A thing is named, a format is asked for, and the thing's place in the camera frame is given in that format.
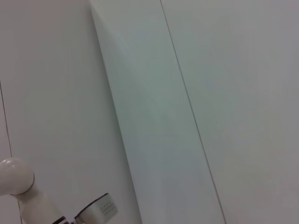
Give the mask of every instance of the white plastic object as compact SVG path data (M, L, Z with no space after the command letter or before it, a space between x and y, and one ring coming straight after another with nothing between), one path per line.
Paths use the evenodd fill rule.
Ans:
M68 224L65 217L35 184L31 167L18 158L0 162L0 196L13 195L26 224Z
M64 224L68 223L49 197L35 185L25 194L15 196L20 205L21 217L26 224Z
M33 182L34 173L24 161L9 158L0 162L0 196L23 194Z

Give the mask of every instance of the white door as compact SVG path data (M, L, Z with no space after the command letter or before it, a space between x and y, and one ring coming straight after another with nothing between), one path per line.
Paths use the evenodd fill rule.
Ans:
M143 224L223 224L160 1L93 7Z
M299 2L162 4L227 223L297 223Z

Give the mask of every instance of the white panel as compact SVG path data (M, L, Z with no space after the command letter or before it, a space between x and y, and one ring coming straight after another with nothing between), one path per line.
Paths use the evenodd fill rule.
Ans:
M95 0L93 16L143 224L222 224L160 2Z
M69 220L109 192L119 209L109 223L141 224L89 2L2 2L13 156L32 164L37 185Z
M6 131L5 115L0 92L0 161L10 157L9 142ZM12 196L0 196L0 223L20 224L17 200Z
M227 223L297 223L299 2L162 2Z

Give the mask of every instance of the vertical line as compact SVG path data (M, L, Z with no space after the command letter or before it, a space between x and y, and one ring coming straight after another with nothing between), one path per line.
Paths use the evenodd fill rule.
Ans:
M12 152L11 152L11 145L10 145L9 133L8 133L7 118L6 118L6 112L5 112L5 106L4 106L4 99L3 99L3 91L2 91L1 80L0 80L0 93L1 93L3 111L4 111L5 126L6 126L6 133L7 133L7 139L8 139L8 145L9 145L10 157L13 157ZM23 224L23 220L22 220L22 217L21 217L20 203L19 202L18 202L18 208L19 208L19 214L20 214L20 221L21 221L21 224Z
M0 80L0 92L1 92L1 98L2 98L2 106L3 106L3 111L4 111L5 126L6 126L7 138L8 138L8 145L9 145L10 157L13 157L13 155L11 153L11 145L10 145L10 138L9 138L9 133L8 133L7 118L6 118L6 112L5 112L5 106L4 106L4 99L3 99L3 92L2 92L1 80Z
M201 135L200 135L200 133L199 133L199 128L198 128L198 125L197 125L197 122L196 122L196 118L195 118L195 115L194 115L194 111L193 111L193 107L192 107L192 104L191 104L191 100L190 100L190 97L189 97L189 94L188 94L188 90L187 90L187 87L186 87L186 84L185 84L185 80L184 80L184 77L183 77L183 73L182 73L182 70L181 70L181 66L180 66L179 61L178 61L177 52L176 52L176 49L175 49L175 47L174 47L174 43L173 43L172 36L171 36L171 32L170 32L170 29L169 29L169 25L168 25L168 22L167 22L167 19L166 19L166 14L165 14L165 11L164 11L164 7L163 7L163 4L162 4L162 0L160 0L160 3L161 3L162 10L163 10L164 18L165 18L165 21L166 21L166 25L167 25L167 29L168 29L168 32L169 32L169 36L170 36L170 39L171 39L171 43L172 43L172 47L173 47L173 50L174 50L174 54L175 54L176 59L177 59L178 68L179 68L179 71L180 71L181 76L182 76L182 79L183 79L183 83L184 83L185 91L186 91L186 93L187 93L187 97L188 97L189 105L190 105L190 107L191 107L191 111L192 111L193 119L194 119L194 122L195 122L195 125L196 125L196 129L197 129L197 132L198 132L198 135L199 135L200 143L201 143L202 149L203 149L203 151L204 151L204 155L205 155L206 163L207 163L207 166L208 166L208 168L209 168L209 173L210 173L210 176L211 176L211 179L212 179L212 182L213 182L213 186L214 186L214 189L215 189L215 192L216 192L217 200L218 200L218 203L219 203L219 206L220 206L220 210L221 210L221 213L222 213L222 216L223 216L223 220L224 220L224 223L227 224L226 219L225 219L225 215L224 215L224 211L223 211L223 207L222 207L222 204L221 204L221 201L220 201L220 198L219 198L219 194L218 194L218 191L217 191L217 188L216 188L216 184L215 184L215 181L214 181L214 178L213 178L213 175L212 175L212 171L211 171L211 168L210 168L210 164L209 164L209 161L207 160L206 151L205 151L204 145L203 145L203 143L202 143Z

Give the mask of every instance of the white surface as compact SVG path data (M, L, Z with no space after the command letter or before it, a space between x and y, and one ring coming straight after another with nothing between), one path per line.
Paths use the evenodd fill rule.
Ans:
M34 182L31 167L19 158L7 158L0 162L0 196L20 195Z
M13 156L69 220L109 192L119 209L110 223L140 224L88 1L4 0L0 24Z
M299 2L163 5L227 223L297 223Z
M223 224L159 0L94 6L143 224Z
M0 161L9 157L9 142L6 132L5 116L0 93ZM10 195L0 196L0 223L21 223L17 200Z

